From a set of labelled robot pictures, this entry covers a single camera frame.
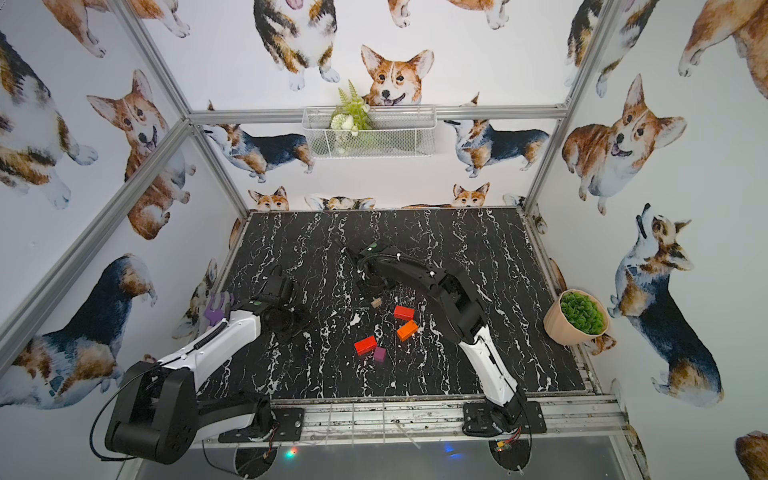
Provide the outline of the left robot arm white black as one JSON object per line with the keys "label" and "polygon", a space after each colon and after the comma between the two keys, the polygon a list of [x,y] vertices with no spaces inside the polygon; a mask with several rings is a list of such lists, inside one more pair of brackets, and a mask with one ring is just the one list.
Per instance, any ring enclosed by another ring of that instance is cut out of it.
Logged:
{"label": "left robot arm white black", "polygon": [[226,432],[271,436],[278,422],[268,396],[240,392],[201,400],[198,392],[217,369],[259,337],[272,334],[286,343],[306,329],[309,318],[294,300],[296,288],[293,279],[275,268],[249,299],[214,294],[204,310],[210,324],[205,333],[157,362],[135,363],[112,399],[104,445],[113,460],[171,464],[193,444]]}

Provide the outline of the red block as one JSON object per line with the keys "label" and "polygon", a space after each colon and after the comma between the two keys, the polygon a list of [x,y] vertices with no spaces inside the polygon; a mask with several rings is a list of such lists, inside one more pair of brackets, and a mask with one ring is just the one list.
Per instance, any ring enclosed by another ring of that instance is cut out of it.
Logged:
{"label": "red block", "polygon": [[394,317],[402,321],[411,321],[414,319],[415,310],[413,308],[397,305],[393,313]]}
{"label": "red block", "polygon": [[354,344],[354,348],[358,356],[364,356],[377,348],[377,340],[374,336],[366,337],[357,341]]}

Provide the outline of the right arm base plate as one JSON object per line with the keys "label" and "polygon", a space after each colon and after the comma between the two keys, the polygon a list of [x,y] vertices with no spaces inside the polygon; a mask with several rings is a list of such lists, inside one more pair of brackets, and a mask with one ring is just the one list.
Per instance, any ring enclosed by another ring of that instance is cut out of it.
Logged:
{"label": "right arm base plate", "polygon": [[518,429],[523,434],[543,434],[547,426],[538,402],[517,403],[512,409],[498,407],[491,402],[464,403],[461,431],[464,435],[491,438],[512,434]]}

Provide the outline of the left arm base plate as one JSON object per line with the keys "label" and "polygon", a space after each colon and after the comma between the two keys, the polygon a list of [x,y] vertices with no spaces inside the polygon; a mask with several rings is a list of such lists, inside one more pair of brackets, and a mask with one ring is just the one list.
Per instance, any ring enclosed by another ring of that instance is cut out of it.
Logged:
{"label": "left arm base plate", "polygon": [[273,409],[271,417],[256,417],[248,427],[230,430],[218,436],[219,443],[296,442],[301,439],[305,410],[285,407]]}

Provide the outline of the orange block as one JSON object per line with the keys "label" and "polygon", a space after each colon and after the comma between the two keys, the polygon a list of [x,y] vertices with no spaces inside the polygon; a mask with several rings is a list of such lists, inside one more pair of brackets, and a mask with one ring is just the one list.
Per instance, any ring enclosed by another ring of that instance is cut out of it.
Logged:
{"label": "orange block", "polygon": [[408,321],[397,330],[397,336],[401,342],[405,342],[411,338],[419,330],[419,326],[413,320]]}

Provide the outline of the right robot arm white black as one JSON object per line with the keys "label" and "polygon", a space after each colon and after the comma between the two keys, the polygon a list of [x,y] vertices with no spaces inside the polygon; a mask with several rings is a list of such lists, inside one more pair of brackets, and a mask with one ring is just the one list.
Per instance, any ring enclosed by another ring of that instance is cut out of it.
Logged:
{"label": "right robot arm white black", "polygon": [[488,438],[515,431],[527,399],[493,342],[487,307],[466,271],[430,265],[392,245],[342,250],[355,263],[355,285],[365,302],[374,304],[399,284],[413,289],[426,297],[442,337],[457,344],[470,361],[486,406],[477,421],[464,422],[463,432]]}

